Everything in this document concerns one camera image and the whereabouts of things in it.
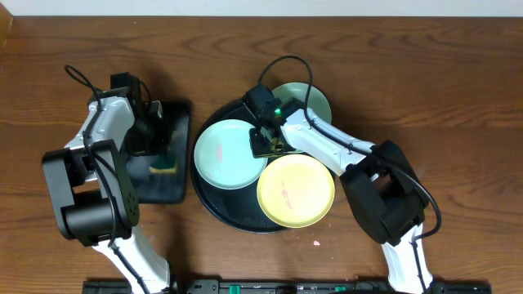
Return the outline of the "green yellow sponge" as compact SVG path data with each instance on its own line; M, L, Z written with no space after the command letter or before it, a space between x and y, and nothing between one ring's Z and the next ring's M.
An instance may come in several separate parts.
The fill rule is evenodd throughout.
M157 157L150 164L150 172L153 174L176 174L177 161L170 157Z

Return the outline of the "light blue plate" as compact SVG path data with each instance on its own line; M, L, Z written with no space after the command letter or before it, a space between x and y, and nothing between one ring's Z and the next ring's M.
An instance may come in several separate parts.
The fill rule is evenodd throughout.
M267 158L254 158L249 132L254 126L226 119L206 128L196 141L194 163L202 178L219 189L241 189L266 168Z

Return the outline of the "yellow plate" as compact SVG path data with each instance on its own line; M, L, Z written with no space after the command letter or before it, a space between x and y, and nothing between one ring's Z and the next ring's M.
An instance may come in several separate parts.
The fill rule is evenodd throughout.
M276 224L298 229L313 225L330 210L335 197L333 176L320 161L291 154L270 163L257 182L257 200Z

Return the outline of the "pale green plate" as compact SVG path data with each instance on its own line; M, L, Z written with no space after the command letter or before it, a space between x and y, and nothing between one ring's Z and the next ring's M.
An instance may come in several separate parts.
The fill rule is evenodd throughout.
M288 82L273 89L272 94L276 98L280 98L283 102L291 100L292 98L297 98L301 102L304 102L307 88L308 85L304 82ZM330 104L323 92L316 87L311 88L308 107L326 123L332 122Z

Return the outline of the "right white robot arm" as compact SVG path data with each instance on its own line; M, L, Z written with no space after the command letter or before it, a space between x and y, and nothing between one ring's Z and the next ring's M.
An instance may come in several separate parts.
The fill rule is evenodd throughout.
M433 277L422 240L439 229L424 231L424 211L435 199L420 183L401 148L390 140L380 145L356 139L321 119L307 100L275 97L259 83L242 101L257 123L250 130L256 158L314 159L336 174L360 228L381 244L388 282L403 293L428 292Z

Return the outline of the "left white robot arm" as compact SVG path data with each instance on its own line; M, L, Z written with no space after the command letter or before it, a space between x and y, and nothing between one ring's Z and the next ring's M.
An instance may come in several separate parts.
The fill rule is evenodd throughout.
M142 99L149 91L131 73L111 75L110 89L103 91L75 68L65 69L92 90L92 97L77 135L42 157L58 229L107 257L132 293L170 293L169 264L138 225L139 198L126 168L130 157L165 150L162 105Z

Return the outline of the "black rectangular tray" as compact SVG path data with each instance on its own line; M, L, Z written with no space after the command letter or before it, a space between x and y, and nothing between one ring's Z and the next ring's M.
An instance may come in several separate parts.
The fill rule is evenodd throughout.
M190 103L184 100L161 102L163 117L167 121L169 142L160 154L130 156L122 151L127 173L140 203L177 204L184 200L186 168L189 153ZM150 164L157 157L170 157L177 161L176 174L153 174Z

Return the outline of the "black round tray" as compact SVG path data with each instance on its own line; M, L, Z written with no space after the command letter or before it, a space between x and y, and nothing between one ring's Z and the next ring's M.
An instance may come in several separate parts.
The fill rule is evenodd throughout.
M247 106L241 100L234 100L217 110L203 124L197 139L202 132L212 124L226 119L238 119L251 123L253 126L256 122L253 115L249 112ZM194 189L199 196L203 205L223 223L244 232L255 234L272 234L285 230L281 225L270 220L262 211L257 200L257 182L241 189L219 189L205 181L198 173L194 163L190 168L191 179ZM273 158L267 158L269 165L274 162Z

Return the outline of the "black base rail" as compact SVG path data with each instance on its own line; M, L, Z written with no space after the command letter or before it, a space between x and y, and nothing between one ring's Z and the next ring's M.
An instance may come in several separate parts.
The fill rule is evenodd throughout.
M420 283L418 278L408 286L394 288L386 280L356 280L349 282L271 282L218 281L198 279L184 287L175 286L171 293L181 294L352 294L352 293L429 293L429 294L492 294L488 283L447 282L434 280Z

